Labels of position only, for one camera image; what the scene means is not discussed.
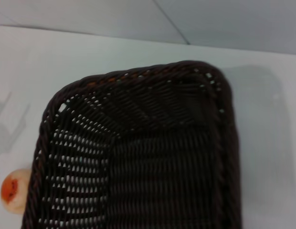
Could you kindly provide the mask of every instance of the dark brown wicker basket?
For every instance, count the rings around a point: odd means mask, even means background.
[[[23,229],[240,229],[222,73],[184,61],[89,76],[42,117]]]

